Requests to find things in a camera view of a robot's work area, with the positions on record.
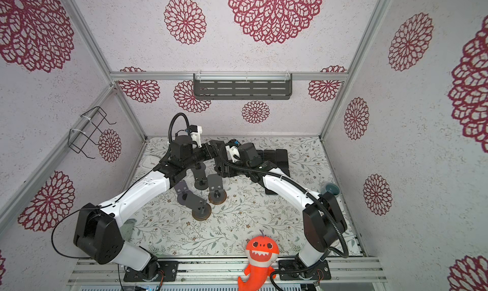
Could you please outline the phone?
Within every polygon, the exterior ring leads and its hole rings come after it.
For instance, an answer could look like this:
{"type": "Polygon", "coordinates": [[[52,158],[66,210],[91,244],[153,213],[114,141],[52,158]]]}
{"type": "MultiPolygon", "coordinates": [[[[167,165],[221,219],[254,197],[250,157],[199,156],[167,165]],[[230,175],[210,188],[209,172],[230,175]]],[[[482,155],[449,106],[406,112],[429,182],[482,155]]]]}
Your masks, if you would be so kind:
{"type": "Polygon", "coordinates": [[[265,190],[265,194],[267,195],[277,195],[276,192],[274,192],[273,190],[270,190],[268,187],[264,186],[264,190],[265,190]]]}
{"type": "Polygon", "coordinates": [[[221,148],[225,146],[224,141],[217,141],[217,140],[211,140],[209,141],[210,144],[210,153],[212,155],[212,158],[214,160],[215,166],[221,165],[221,148]]]}
{"type": "Polygon", "coordinates": [[[276,164],[281,170],[289,169],[288,151],[286,149],[264,150],[263,159],[276,164]]]}

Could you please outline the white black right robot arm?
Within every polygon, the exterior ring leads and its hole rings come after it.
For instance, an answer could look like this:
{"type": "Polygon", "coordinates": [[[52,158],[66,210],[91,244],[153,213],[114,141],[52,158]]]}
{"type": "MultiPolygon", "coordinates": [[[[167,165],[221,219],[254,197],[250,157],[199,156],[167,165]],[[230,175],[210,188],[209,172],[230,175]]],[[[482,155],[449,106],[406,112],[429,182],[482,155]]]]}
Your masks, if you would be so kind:
{"type": "Polygon", "coordinates": [[[344,238],[347,224],[333,194],[306,189],[276,163],[264,158],[253,143],[229,141],[216,148],[216,156],[229,173],[246,175],[302,212],[306,243],[297,258],[303,265],[312,266],[331,252],[349,258],[344,238]]]}

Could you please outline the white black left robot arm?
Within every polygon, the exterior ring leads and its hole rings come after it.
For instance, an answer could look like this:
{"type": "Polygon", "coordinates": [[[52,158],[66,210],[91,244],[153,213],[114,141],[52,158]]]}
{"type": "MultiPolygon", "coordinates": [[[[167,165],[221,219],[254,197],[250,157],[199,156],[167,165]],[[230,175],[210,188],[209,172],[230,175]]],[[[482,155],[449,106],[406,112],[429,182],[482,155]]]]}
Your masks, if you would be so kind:
{"type": "Polygon", "coordinates": [[[183,180],[187,170],[219,156],[211,142],[196,147],[187,135],[177,137],[159,163],[131,188],[108,201],[86,204],[79,212],[74,245],[99,264],[117,263],[145,271],[157,261],[147,250],[127,243],[119,230],[134,213],[183,180]]]}

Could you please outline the middle round stand base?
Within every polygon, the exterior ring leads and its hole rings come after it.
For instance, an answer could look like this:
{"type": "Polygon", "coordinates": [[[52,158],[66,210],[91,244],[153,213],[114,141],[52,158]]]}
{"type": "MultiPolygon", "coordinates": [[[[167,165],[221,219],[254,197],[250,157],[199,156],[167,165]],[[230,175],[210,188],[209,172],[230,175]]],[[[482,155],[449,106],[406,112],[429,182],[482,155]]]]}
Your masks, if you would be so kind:
{"type": "Polygon", "coordinates": [[[227,193],[225,190],[213,190],[208,194],[208,201],[214,205],[221,205],[227,199],[227,193]]]}

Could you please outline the round stand base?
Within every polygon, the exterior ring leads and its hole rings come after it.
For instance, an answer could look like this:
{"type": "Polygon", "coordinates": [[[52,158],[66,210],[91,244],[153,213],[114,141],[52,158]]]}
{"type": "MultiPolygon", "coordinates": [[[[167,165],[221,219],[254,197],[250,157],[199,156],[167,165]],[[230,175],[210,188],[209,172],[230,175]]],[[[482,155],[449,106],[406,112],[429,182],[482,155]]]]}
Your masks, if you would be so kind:
{"type": "Polygon", "coordinates": [[[206,221],[212,214],[212,208],[207,203],[203,207],[196,208],[192,210],[192,217],[196,221],[206,221]]]}
{"type": "Polygon", "coordinates": [[[221,205],[227,199],[227,193],[225,190],[213,190],[208,194],[208,201],[214,205],[221,205]]]}

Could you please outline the grey empty phone stand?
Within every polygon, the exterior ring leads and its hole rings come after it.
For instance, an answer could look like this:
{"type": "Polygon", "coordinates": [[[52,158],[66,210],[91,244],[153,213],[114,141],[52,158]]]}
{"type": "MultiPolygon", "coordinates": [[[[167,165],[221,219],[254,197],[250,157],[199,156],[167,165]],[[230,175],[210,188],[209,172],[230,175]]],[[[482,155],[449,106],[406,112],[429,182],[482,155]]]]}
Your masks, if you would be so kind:
{"type": "Polygon", "coordinates": [[[186,199],[188,197],[189,188],[185,180],[180,181],[174,186],[176,195],[177,195],[177,202],[180,205],[186,205],[186,199]]]}

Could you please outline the front round stand base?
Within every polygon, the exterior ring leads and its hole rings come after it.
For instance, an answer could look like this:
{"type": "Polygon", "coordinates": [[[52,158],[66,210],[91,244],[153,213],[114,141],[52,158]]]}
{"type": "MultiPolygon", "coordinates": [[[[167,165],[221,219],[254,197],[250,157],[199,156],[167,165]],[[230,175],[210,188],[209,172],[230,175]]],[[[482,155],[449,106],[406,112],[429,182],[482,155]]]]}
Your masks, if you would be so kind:
{"type": "Polygon", "coordinates": [[[192,210],[192,217],[196,221],[206,221],[212,214],[212,208],[207,203],[203,207],[196,208],[192,210]]]}

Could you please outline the white earbuds case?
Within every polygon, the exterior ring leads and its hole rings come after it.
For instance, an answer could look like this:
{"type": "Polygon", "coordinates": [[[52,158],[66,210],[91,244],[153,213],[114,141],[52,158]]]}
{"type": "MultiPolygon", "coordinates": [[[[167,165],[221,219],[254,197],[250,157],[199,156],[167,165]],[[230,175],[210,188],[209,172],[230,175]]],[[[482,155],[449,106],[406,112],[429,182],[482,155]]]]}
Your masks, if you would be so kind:
{"type": "Polygon", "coordinates": [[[160,159],[157,156],[145,156],[140,163],[140,167],[144,170],[152,170],[159,162],[160,159]]]}

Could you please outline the red shark plush toy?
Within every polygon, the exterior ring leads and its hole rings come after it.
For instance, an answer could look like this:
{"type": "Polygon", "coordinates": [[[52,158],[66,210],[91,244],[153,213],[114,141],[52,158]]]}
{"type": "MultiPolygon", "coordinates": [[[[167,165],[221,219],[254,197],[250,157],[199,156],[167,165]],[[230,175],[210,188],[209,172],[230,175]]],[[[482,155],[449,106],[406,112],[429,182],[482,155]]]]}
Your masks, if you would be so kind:
{"type": "Polygon", "coordinates": [[[269,276],[276,277],[275,274],[272,274],[274,268],[271,265],[280,254],[278,244],[272,238],[265,236],[263,230],[260,232],[261,235],[251,239],[245,248],[249,264],[244,269],[244,275],[249,277],[246,282],[238,277],[239,291],[257,291],[264,285],[269,276]]]}

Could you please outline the teal ceramic cup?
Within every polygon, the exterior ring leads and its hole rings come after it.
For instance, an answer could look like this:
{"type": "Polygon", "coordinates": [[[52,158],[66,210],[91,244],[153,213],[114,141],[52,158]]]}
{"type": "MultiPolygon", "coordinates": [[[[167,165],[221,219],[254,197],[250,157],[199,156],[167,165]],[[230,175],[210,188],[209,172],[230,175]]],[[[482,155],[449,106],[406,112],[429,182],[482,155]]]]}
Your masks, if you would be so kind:
{"type": "Polygon", "coordinates": [[[333,182],[327,182],[322,186],[324,193],[330,193],[334,196],[339,196],[341,194],[341,190],[339,186],[333,182]]]}

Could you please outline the grey wall shelf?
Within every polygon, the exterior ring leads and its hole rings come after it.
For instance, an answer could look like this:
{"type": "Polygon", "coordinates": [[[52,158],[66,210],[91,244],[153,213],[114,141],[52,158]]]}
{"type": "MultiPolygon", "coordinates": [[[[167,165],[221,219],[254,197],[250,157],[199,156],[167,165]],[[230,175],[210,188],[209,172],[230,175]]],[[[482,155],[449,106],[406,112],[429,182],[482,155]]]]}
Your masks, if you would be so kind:
{"type": "Polygon", "coordinates": [[[193,92],[198,100],[288,100],[292,75],[193,75],[193,92]]]}

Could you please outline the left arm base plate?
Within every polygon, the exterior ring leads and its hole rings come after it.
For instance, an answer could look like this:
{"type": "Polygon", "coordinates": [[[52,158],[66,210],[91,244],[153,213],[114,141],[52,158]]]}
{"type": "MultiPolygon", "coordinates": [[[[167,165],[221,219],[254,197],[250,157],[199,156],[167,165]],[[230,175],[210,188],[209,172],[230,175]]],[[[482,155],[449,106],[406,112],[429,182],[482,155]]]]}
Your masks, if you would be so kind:
{"type": "Polygon", "coordinates": [[[143,270],[125,270],[124,282],[175,282],[179,262],[173,260],[151,261],[143,270]]]}

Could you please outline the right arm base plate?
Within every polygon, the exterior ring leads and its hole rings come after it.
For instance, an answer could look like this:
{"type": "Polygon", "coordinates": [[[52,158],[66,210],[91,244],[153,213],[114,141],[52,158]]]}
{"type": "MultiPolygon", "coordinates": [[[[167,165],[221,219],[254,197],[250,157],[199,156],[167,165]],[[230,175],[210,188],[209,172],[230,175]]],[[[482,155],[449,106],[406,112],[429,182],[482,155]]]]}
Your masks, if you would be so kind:
{"type": "Polygon", "coordinates": [[[278,261],[278,269],[281,280],[317,282],[332,278],[329,264],[326,260],[318,260],[312,266],[305,266],[298,260],[280,260],[278,261]]]}

